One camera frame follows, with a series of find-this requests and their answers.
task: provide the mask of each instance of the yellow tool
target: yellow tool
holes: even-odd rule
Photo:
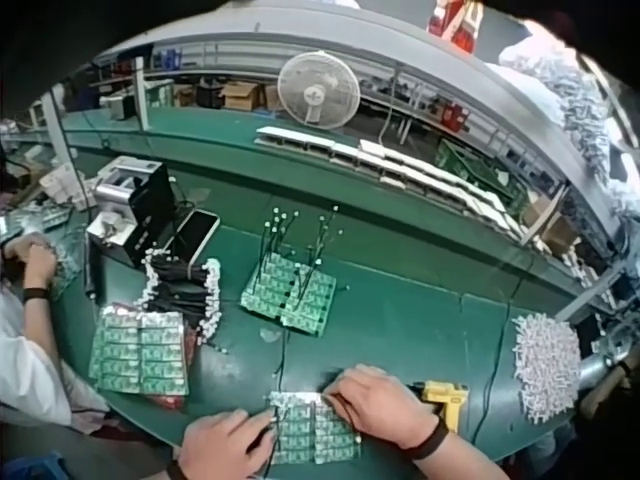
[[[447,428],[451,432],[458,433],[460,410],[469,396],[469,387],[434,381],[416,382],[407,386],[421,401],[441,406],[440,415],[444,417]]]

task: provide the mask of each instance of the black wristband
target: black wristband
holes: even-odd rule
[[[631,368],[627,365],[624,360],[621,360],[617,363],[617,366],[624,370],[624,376],[629,378],[631,376]]]
[[[22,303],[27,303],[32,298],[49,300],[49,290],[46,288],[25,288],[22,290]]]
[[[442,445],[442,442],[448,434],[449,429],[447,428],[447,424],[444,423],[442,417],[438,417],[438,424],[436,428],[433,429],[433,432],[431,432],[431,435],[417,447],[408,448],[405,452],[411,460],[424,460]]]
[[[167,476],[171,480],[187,480],[177,460],[171,460],[171,463],[167,466]]]

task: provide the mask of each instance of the white sleeve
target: white sleeve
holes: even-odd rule
[[[0,402],[44,422],[71,424],[60,375],[42,348],[0,335]]]

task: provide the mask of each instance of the white fan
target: white fan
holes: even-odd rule
[[[293,57],[282,67],[278,95],[293,118],[330,130],[356,114],[360,85],[351,68],[339,58],[323,51],[309,52]]]

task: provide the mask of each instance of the bag of components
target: bag of components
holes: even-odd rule
[[[499,62],[503,67],[537,78],[566,101],[564,131],[606,184],[609,178],[606,107],[595,78],[578,65],[575,50],[558,41],[531,36],[505,48]]]
[[[487,67],[529,97],[549,120],[564,129],[567,104],[562,98],[545,87],[540,80],[501,65],[487,63]]]

